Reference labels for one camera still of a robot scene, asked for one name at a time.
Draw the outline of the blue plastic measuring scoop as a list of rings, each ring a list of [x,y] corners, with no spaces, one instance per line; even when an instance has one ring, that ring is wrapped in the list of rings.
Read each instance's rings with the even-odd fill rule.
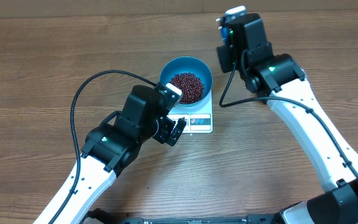
[[[228,34],[229,34],[227,27],[220,27],[220,33],[221,33],[223,43],[227,44],[227,38],[228,38]]]

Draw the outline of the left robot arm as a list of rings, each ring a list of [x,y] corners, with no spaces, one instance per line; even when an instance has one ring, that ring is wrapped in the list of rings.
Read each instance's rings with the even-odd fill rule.
[[[115,111],[92,129],[80,160],[36,219],[36,223],[80,223],[92,204],[133,162],[144,142],[154,138],[174,146],[186,122],[168,118],[182,91],[170,83],[136,85],[122,111]]]

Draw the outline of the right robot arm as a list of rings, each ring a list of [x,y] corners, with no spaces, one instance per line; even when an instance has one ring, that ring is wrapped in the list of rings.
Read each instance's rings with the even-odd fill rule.
[[[254,101],[288,126],[310,160],[323,193],[273,215],[267,223],[358,223],[358,153],[316,99],[306,72],[288,54],[275,55],[262,18],[243,6],[218,19],[221,70],[239,73]]]

